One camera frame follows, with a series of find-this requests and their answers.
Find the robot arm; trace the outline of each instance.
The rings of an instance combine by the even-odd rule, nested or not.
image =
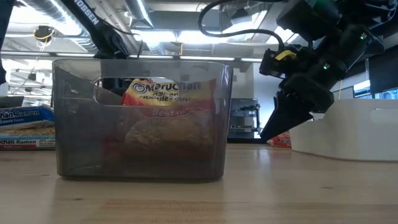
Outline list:
[[[202,33],[209,35],[201,26],[204,13],[228,1],[219,0],[204,8],[199,21]],[[391,20],[396,7],[397,0],[290,0],[277,24],[301,35],[310,44],[297,50],[281,47],[279,41],[277,52],[265,52],[260,73],[279,78],[283,74],[284,79],[261,138],[268,140],[313,118],[310,112],[324,113],[334,102],[329,90],[345,77],[360,56],[383,53],[382,37],[374,35],[372,29]],[[210,36],[229,37],[247,32],[253,31]],[[318,39],[322,41],[313,49],[312,41]]]

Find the clear plastic bin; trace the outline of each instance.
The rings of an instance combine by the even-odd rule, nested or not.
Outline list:
[[[64,59],[53,63],[53,74],[59,175],[182,181],[223,175],[233,76],[228,65]],[[171,112],[177,108],[174,104],[122,106],[122,97],[98,82],[150,77],[173,80],[181,98],[188,86],[202,89],[178,102],[179,110],[188,111],[182,114]],[[206,99],[200,113],[189,109],[196,97]],[[175,116],[147,116],[159,110]]]

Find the ceiling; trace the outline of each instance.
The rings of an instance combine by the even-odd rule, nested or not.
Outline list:
[[[31,0],[24,2],[40,2],[43,0]],[[209,3],[210,0],[146,0],[144,3],[147,8],[147,13],[152,21],[153,30],[161,32],[171,32],[176,41],[180,41],[182,32],[185,30],[198,31],[197,17],[200,11]],[[138,32],[147,32],[148,28],[140,26],[141,23],[132,19],[129,15],[129,10],[126,6],[125,0],[87,0],[87,3],[95,9],[95,12],[101,18],[107,20],[112,25],[120,29],[134,30]],[[231,19],[238,9],[245,8],[251,18],[251,23],[248,26],[253,26],[254,29],[269,29],[277,30],[278,25],[275,19],[285,7],[285,3],[264,3],[252,1],[234,1],[223,6],[223,13],[220,16],[220,8],[212,10],[209,18],[204,19],[204,25],[210,30],[226,30],[233,25]],[[33,37],[33,31],[39,25],[47,25],[56,27],[57,31],[54,33],[50,44],[44,48],[46,52],[74,52],[87,53],[88,51],[77,44],[76,37],[70,37],[72,34],[59,32],[58,27],[60,23],[52,19],[50,16],[43,15],[36,11],[29,4],[28,7],[14,7],[12,17],[7,30],[7,36],[4,41],[2,50],[12,51],[33,51],[38,52],[43,43],[37,42]],[[384,41],[386,48],[393,47],[398,44],[398,34],[396,26],[395,32],[389,34]],[[291,33],[286,33],[287,39],[293,44],[306,45],[306,41],[302,38],[292,38]],[[122,35],[125,43],[132,54],[136,54],[139,41],[136,37],[129,35]],[[175,42],[161,42],[160,46],[164,49],[164,54],[170,55],[192,55],[192,56],[214,56],[214,57],[246,57],[246,58],[262,58],[264,51],[268,48],[276,50],[276,44],[270,40],[268,35],[254,34],[229,38],[218,44],[204,44],[196,39],[184,40],[185,43]],[[153,47],[148,43],[144,46],[143,54],[153,54]],[[24,60],[21,57],[2,56],[5,67],[11,71],[11,92],[14,94],[23,95],[50,95],[52,79],[51,76],[51,61],[45,61],[45,58],[38,58],[39,63],[35,66],[34,71],[42,75],[43,79],[36,81],[27,80],[29,69],[35,64],[35,58]],[[18,72],[18,69],[24,69],[28,72]],[[25,88],[19,88],[21,84],[24,86],[32,86],[33,91]]]

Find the wooden table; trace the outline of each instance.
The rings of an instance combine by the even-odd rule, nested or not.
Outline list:
[[[55,164],[50,151],[0,152],[1,224],[398,223],[396,163],[229,145],[207,184],[71,181]]]

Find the black cable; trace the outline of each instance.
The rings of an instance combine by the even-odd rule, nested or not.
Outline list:
[[[284,50],[285,45],[284,42],[282,41],[282,39],[279,37],[278,34],[276,34],[274,31],[271,30],[266,30],[266,29],[247,29],[247,30],[242,30],[242,31],[237,31],[237,32],[232,32],[232,33],[228,33],[228,34],[212,34],[209,33],[207,31],[204,30],[203,28],[203,18],[205,16],[205,14],[210,11],[210,9],[213,9],[215,6],[218,6],[220,4],[224,4],[227,2],[231,2],[231,1],[236,1],[236,0],[218,0],[215,2],[210,3],[209,5],[207,5],[202,12],[199,15],[199,21],[198,21],[198,26],[199,26],[199,30],[202,34],[205,34],[208,37],[232,37],[235,35],[241,35],[241,34],[267,34],[267,35],[271,35],[273,37],[275,37],[278,40],[278,51],[281,52]],[[259,1],[259,2],[281,2],[284,0],[255,0],[255,1]]]
[[[121,30],[121,29],[115,27],[114,25],[110,24],[108,21],[104,20],[103,18],[100,18],[100,17],[98,17],[98,18],[100,19],[100,21],[102,21],[102,22],[105,23],[106,25],[112,27],[112,29],[114,29],[114,30],[116,30],[116,31],[119,31],[119,32],[122,33],[122,34],[133,35],[133,36],[134,36],[134,35],[138,35],[138,36],[141,37],[140,34],[132,33],[132,32],[126,32],[126,31]],[[143,45],[144,45],[144,41],[143,41],[143,39],[142,39],[142,37],[141,37],[141,41],[140,41],[139,48],[138,48],[138,53],[137,53],[137,59],[139,59],[139,57],[141,56],[142,46],[143,46]]]

